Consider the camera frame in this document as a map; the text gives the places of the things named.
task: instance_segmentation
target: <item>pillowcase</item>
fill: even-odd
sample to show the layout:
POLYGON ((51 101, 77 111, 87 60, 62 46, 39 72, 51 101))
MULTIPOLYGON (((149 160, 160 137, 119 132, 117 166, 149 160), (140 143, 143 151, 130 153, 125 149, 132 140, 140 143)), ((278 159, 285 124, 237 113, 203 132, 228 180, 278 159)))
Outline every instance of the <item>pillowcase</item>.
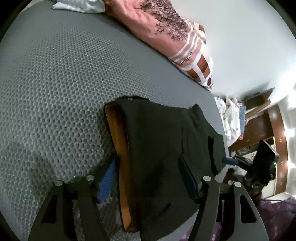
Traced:
POLYGON ((106 13, 125 24, 136 37, 165 55, 194 81, 212 87, 213 61, 202 25, 179 16, 169 0, 104 2, 106 13))
POLYGON ((63 9, 82 13, 105 12, 103 0, 58 0, 53 9, 63 9))

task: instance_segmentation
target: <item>gray mesh mattress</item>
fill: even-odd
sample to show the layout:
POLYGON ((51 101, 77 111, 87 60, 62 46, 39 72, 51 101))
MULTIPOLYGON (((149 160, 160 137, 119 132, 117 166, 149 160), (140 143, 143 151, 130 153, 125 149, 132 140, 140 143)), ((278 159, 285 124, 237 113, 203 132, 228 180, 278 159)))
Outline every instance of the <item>gray mesh mattress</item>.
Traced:
MULTIPOLYGON (((28 235, 52 183, 86 175, 113 151, 103 106, 119 96, 156 103, 198 103, 223 134, 211 93, 105 15, 22 12, 0 43, 0 210, 19 237, 28 235)), ((139 240, 120 226, 116 183, 99 205, 111 240, 139 240)), ((74 204, 76 233, 83 240, 74 204)), ((194 217, 171 237, 178 240, 194 217)))

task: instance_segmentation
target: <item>clothes pile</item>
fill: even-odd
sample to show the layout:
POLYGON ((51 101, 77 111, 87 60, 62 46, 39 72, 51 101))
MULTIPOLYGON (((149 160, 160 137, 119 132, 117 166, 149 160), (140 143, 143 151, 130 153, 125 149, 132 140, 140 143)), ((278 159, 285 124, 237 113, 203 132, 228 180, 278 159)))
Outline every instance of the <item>clothes pile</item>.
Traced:
POLYGON ((227 146, 230 147, 238 139, 243 139, 246 124, 246 107, 238 102, 236 98, 233 98, 231 101, 229 97, 226 96, 226 102, 218 97, 214 97, 214 99, 223 123, 227 146))
POLYGON ((140 226, 143 240, 159 240, 198 209, 180 157, 186 158, 195 180, 215 178, 225 167, 223 136, 197 104, 186 109, 121 97, 107 103, 104 112, 120 157, 123 228, 134 232, 140 226))

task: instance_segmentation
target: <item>blue object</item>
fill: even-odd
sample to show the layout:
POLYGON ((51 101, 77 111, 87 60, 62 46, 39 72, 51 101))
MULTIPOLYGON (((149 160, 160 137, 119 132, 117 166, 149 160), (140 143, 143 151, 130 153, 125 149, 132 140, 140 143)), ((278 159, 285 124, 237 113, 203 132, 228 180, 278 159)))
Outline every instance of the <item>blue object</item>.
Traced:
POLYGON ((105 175, 99 183, 98 202, 101 203, 109 196, 113 181, 116 178, 116 159, 114 159, 108 167, 105 175))
POLYGON ((198 185, 192 173, 190 172, 186 164, 186 161, 184 160, 183 155, 179 156, 178 168, 189 197, 194 202, 198 201, 199 200, 199 196, 197 194, 198 185))
POLYGON ((239 125, 241 127, 241 134, 244 134, 244 121, 246 120, 246 107, 239 107, 239 125))
POLYGON ((222 163, 237 166, 239 164, 239 161, 233 158, 224 157, 222 159, 222 163))

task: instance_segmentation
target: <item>white cloth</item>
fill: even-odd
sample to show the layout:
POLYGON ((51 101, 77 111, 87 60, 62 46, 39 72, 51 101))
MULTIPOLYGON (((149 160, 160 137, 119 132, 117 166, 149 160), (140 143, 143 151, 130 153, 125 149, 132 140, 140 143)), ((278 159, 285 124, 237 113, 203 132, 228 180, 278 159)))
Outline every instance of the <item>white cloth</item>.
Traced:
POLYGON ((103 0, 58 0, 53 9, 63 9, 82 13, 105 12, 103 0))
POLYGON ((226 104, 220 98, 214 97, 214 99, 223 123, 227 146, 230 147, 241 135, 239 108, 228 97, 226 97, 226 104))

